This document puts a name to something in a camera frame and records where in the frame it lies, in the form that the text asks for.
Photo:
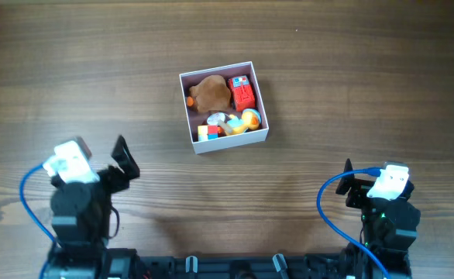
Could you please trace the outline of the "white box pink interior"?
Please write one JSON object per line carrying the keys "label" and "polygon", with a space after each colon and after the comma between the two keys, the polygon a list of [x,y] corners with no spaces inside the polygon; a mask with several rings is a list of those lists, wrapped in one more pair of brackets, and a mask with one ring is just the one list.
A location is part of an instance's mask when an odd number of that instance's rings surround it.
{"label": "white box pink interior", "polygon": [[[262,121],[260,128],[256,131],[246,132],[241,135],[221,136],[218,139],[202,142],[198,140],[198,126],[201,125],[207,117],[196,112],[192,112],[189,108],[187,108],[185,105],[186,97],[191,86],[199,84],[203,78],[213,74],[221,75],[224,78],[233,78],[240,75],[246,75],[248,77],[255,94],[256,110],[261,114]],[[184,109],[186,111],[189,136],[196,154],[224,150],[235,146],[258,143],[266,140],[270,126],[268,124],[263,98],[252,61],[186,72],[180,74],[179,78],[181,82],[182,96],[184,99]]]}

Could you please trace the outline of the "colourful puzzle cube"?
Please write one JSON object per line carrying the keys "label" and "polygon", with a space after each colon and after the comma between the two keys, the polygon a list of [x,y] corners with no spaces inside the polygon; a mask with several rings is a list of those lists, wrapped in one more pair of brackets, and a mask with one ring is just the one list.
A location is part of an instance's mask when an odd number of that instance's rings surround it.
{"label": "colourful puzzle cube", "polygon": [[208,141],[218,138],[218,126],[201,125],[198,126],[198,141]]}

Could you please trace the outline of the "white wooden rattle drum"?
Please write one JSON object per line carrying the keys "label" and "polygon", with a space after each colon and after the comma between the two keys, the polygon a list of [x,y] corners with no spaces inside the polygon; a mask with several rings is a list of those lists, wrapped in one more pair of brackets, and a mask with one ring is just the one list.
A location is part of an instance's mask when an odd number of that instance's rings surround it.
{"label": "white wooden rattle drum", "polygon": [[228,124],[229,120],[230,117],[224,112],[216,112],[207,118],[207,124],[210,126],[217,126],[219,128],[219,133],[230,136],[233,133],[233,129]]}

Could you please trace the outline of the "brown plush bear toy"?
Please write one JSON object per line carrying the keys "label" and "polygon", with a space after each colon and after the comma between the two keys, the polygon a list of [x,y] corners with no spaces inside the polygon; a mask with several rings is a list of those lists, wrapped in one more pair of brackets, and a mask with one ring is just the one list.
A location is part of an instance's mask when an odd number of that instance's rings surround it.
{"label": "brown plush bear toy", "polygon": [[221,75],[205,77],[199,84],[189,88],[186,106],[198,113],[229,110],[232,93]]}

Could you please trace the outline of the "orange blue duck toy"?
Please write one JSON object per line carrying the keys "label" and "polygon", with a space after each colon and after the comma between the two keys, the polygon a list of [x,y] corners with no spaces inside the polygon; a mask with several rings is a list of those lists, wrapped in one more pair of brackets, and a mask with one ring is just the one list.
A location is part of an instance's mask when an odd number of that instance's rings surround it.
{"label": "orange blue duck toy", "polygon": [[248,130],[257,130],[261,122],[261,114],[253,108],[243,110],[240,118],[236,115],[227,115],[225,121],[217,121],[227,136],[242,134]]}

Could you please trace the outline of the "red toy car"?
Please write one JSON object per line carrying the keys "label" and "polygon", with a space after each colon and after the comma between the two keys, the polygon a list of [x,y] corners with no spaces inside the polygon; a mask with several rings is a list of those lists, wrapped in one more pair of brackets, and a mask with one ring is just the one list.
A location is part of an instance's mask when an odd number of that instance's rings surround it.
{"label": "red toy car", "polygon": [[228,87],[232,92],[233,106],[237,112],[256,107],[253,88],[246,75],[230,78]]}

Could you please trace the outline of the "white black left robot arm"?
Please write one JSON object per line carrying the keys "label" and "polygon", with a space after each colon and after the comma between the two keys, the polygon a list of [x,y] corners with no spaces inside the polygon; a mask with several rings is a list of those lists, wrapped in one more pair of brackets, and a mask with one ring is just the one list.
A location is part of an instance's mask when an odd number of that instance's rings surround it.
{"label": "white black left robot arm", "polygon": [[129,188],[140,175],[123,136],[116,140],[112,158],[117,163],[100,171],[89,164],[91,151],[77,137],[55,147],[43,165],[56,188],[50,199],[55,243],[43,277],[141,278],[146,268],[134,249],[110,249],[115,237],[110,218],[118,215],[112,195]]}

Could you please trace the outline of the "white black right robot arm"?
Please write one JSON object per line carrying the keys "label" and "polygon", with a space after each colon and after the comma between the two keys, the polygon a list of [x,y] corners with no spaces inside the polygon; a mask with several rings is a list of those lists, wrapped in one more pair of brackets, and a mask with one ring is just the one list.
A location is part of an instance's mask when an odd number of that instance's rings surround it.
{"label": "white black right robot arm", "polygon": [[335,191],[346,195],[346,206],[361,211],[363,245],[392,278],[411,278],[408,249],[417,239],[421,213],[408,199],[414,190],[409,168],[386,162],[375,181],[343,177]]}

